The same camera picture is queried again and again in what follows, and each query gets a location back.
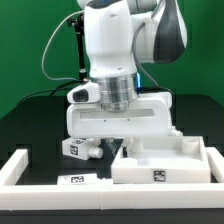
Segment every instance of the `white box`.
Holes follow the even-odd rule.
[[[133,144],[127,158],[123,156],[125,149],[119,149],[111,166],[114,183],[210,183],[211,171],[202,137],[141,140],[143,144]]]

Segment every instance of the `black table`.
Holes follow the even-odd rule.
[[[16,149],[29,150],[29,166],[17,184],[56,184],[58,175],[96,172],[110,177],[109,149],[101,160],[62,155],[68,138],[64,97],[33,97],[0,120],[0,168]],[[224,153],[224,108],[202,95],[178,95],[171,109],[173,125],[186,136],[203,136],[205,145]],[[224,209],[1,211],[0,223],[224,223]]]

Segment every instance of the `white border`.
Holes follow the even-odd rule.
[[[0,171],[15,183],[28,164],[15,152]],[[111,184],[0,186],[0,210],[224,208],[224,184]]]

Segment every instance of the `green wall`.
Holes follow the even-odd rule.
[[[177,94],[205,94],[224,105],[224,1],[179,0],[188,29],[188,47],[173,64],[146,66],[159,84]],[[0,1],[0,117],[25,95],[61,82],[40,68],[45,45],[56,26],[77,11],[75,0]],[[78,78],[74,31],[61,29],[47,57],[51,76]]]

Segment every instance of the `label sticker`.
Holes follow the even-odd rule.
[[[71,177],[71,183],[84,183],[84,176],[73,176]]]
[[[72,143],[73,144],[76,144],[76,145],[80,145],[80,144],[82,144],[84,142],[84,140],[82,140],[82,139],[76,139],[75,141],[73,141]]]
[[[166,181],[166,172],[157,170],[154,171],[154,181],[155,182],[165,182]]]
[[[77,146],[71,145],[70,146],[70,153],[71,153],[71,155],[78,156],[79,155],[79,148]]]

